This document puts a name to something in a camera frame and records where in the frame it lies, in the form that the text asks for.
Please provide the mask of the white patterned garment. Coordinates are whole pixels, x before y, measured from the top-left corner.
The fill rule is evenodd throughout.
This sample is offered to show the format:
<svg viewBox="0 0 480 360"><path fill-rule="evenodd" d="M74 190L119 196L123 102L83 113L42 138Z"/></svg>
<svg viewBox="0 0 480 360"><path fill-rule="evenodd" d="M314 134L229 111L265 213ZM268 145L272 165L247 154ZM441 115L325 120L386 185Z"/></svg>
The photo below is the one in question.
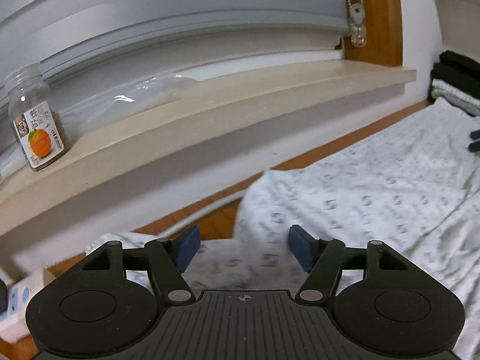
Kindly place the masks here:
<svg viewBox="0 0 480 360"><path fill-rule="evenodd" d="M456 343L479 357L479 119L443 99L303 169L270 171L241 200L233 236L205 241L185 272L204 289L298 290L292 225L363 248L385 242L448 287L466 321Z"/></svg>

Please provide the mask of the grey folded garment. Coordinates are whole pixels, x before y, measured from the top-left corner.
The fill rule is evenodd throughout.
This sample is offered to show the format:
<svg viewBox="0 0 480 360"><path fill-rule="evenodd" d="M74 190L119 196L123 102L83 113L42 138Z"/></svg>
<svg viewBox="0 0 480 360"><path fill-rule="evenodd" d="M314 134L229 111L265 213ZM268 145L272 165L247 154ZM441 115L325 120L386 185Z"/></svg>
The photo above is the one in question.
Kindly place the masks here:
<svg viewBox="0 0 480 360"><path fill-rule="evenodd" d="M443 98L451 105L461 108L471 116L480 116L480 100L439 79L433 79L430 96L436 100Z"/></svg>

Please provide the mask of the black folded garment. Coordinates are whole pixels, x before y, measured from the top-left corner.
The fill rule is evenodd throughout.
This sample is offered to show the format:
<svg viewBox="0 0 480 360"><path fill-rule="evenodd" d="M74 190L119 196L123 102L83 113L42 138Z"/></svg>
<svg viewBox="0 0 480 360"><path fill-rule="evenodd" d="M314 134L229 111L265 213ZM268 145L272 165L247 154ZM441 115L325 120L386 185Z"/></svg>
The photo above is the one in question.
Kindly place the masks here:
<svg viewBox="0 0 480 360"><path fill-rule="evenodd" d="M439 55L439 61L430 72L431 80L442 80L464 93L479 99L480 65L474 59L454 51L446 50Z"/></svg>

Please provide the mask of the beige window sill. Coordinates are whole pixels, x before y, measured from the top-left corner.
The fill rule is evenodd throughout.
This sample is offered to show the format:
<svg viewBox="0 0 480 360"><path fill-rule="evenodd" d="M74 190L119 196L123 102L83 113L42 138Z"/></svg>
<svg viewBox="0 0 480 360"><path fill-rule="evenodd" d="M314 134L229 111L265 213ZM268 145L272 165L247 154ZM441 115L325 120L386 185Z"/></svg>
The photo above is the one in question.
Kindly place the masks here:
<svg viewBox="0 0 480 360"><path fill-rule="evenodd" d="M338 98L416 80L416 70L330 60L200 81L177 100L81 137L60 160L1 186L6 234L83 192L215 137Z"/></svg>

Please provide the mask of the white power strip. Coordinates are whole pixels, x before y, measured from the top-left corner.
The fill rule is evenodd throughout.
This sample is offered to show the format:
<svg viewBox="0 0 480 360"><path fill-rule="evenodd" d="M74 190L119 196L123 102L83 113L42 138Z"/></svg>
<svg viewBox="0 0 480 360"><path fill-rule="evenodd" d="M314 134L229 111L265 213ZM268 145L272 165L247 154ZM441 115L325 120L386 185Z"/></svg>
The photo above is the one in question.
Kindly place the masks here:
<svg viewBox="0 0 480 360"><path fill-rule="evenodd" d="M51 283L55 276L47 269L39 269L14 284L7 291L7 310L1 313L1 339L15 344L29 335L25 321L25 313L29 302L44 287Z"/></svg>

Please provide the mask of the clear plastic bag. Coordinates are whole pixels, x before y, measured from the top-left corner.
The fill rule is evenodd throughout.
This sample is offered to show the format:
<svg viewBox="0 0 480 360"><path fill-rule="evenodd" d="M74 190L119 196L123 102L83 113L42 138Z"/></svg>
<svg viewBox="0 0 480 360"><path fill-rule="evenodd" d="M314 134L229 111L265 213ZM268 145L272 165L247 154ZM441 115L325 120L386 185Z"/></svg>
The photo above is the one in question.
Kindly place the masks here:
<svg viewBox="0 0 480 360"><path fill-rule="evenodd" d="M174 99L176 91L192 86L195 82L196 80L182 75L153 76L88 97L61 112L53 108L50 93L49 106L59 117L67 150L70 150L86 133L167 104ZM1 181L26 166L30 167L17 140L1 151Z"/></svg>

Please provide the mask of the clear jar orange label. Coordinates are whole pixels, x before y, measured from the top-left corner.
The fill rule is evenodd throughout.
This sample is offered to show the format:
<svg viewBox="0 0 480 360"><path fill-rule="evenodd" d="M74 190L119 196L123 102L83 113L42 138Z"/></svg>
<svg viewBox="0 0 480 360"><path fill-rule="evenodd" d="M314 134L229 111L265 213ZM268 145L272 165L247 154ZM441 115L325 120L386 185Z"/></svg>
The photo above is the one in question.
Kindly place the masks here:
<svg viewBox="0 0 480 360"><path fill-rule="evenodd" d="M5 79L8 116L28 165L34 171L61 158L68 145L58 115L50 108L50 87L38 63L23 67Z"/></svg>

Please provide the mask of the grey roller blind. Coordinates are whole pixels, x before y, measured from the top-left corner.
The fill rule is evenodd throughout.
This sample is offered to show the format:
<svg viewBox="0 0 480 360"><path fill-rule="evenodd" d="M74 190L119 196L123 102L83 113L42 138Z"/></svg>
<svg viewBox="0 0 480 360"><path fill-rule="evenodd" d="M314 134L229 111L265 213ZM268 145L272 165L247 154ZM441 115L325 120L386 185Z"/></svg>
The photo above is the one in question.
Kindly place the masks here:
<svg viewBox="0 0 480 360"><path fill-rule="evenodd" d="M1 75L46 77L138 43L254 27L348 33L346 0L1 0Z"/></svg>

